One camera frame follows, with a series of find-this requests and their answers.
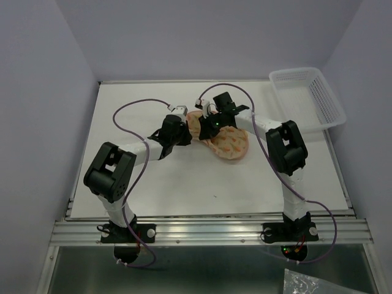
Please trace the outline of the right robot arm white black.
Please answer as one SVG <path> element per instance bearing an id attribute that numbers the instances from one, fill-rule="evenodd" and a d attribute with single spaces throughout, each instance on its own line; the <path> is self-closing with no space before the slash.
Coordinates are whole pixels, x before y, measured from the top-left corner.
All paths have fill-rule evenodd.
<path id="1" fill-rule="evenodd" d="M 282 185 L 284 209 L 282 222 L 263 224 L 262 236 L 266 243 L 292 242 L 306 236 L 311 226 L 311 215 L 305 198 L 299 191 L 303 186 L 303 169 L 308 151 L 301 132 L 294 121 L 274 121 L 255 113 L 254 107 L 236 105 L 228 92 L 214 97 L 216 111 L 208 100 L 198 98 L 195 106 L 202 111 L 200 139 L 216 137 L 223 127 L 243 129 L 254 134 L 273 172 Z"/>

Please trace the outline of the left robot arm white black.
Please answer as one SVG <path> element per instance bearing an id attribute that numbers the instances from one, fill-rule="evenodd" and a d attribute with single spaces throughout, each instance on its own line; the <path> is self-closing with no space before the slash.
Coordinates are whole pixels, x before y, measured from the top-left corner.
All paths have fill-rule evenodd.
<path id="1" fill-rule="evenodd" d="M 174 146 L 191 143 L 186 115 L 177 109 L 167 115 L 160 129 L 140 143 L 118 146 L 105 142 L 99 148 L 83 178 L 83 184 L 96 195 L 109 213 L 107 224 L 99 225 L 102 243 L 134 243 L 137 234 L 152 243 L 145 226 L 137 228 L 137 217 L 124 203 L 134 167 L 166 158 Z"/>

